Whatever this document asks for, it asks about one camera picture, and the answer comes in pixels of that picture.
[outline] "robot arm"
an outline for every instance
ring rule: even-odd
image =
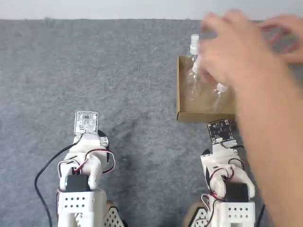
[[[208,124],[213,141],[212,153],[201,155],[201,163],[209,194],[201,199],[206,205],[200,209],[191,227],[253,227],[255,223],[255,186],[244,170],[238,156],[228,120]]]
[[[103,227],[107,224],[107,196],[98,188],[100,177],[115,167],[115,158],[108,149],[107,137],[98,135],[98,113],[77,111],[73,146],[63,161],[58,164],[60,183],[58,188],[58,227]],[[109,155],[114,164],[108,165]],[[115,221],[123,223],[115,208]]]

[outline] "transparent casing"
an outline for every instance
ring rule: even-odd
[[[99,113],[92,111],[76,111],[75,134],[98,134]]]

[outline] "clear plastic bottle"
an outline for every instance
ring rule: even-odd
[[[198,34],[192,34],[190,37],[190,52],[187,55],[187,58],[190,59],[192,63],[197,60],[199,38],[200,36]]]
[[[186,96],[190,100],[197,99],[202,91],[202,81],[198,73],[198,61],[195,61],[193,67],[186,74],[187,93]]]
[[[229,97],[230,92],[228,88],[223,84],[218,83],[212,93],[209,94],[208,101],[206,103],[209,113],[221,113],[222,109],[225,108]]]

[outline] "human hand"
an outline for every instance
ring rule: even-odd
[[[281,30],[276,32],[269,40],[271,44],[279,41],[285,35],[294,34],[298,41],[286,46],[280,56],[287,63],[303,64],[303,19],[301,17],[280,15],[260,22],[259,26],[263,31],[281,27]]]
[[[217,82],[235,88],[287,68],[270,50],[260,28],[239,10],[229,10],[223,17],[210,13],[201,28],[215,31],[217,37],[200,42],[199,72],[206,70]]]

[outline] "cardboard box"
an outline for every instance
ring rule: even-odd
[[[228,100],[227,105],[222,109],[222,113],[208,113],[206,110],[207,92],[202,92],[196,100],[186,98],[186,73],[192,67],[192,62],[186,56],[177,57],[177,121],[182,122],[212,122],[223,118],[230,121],[235,120],[234,98]]]

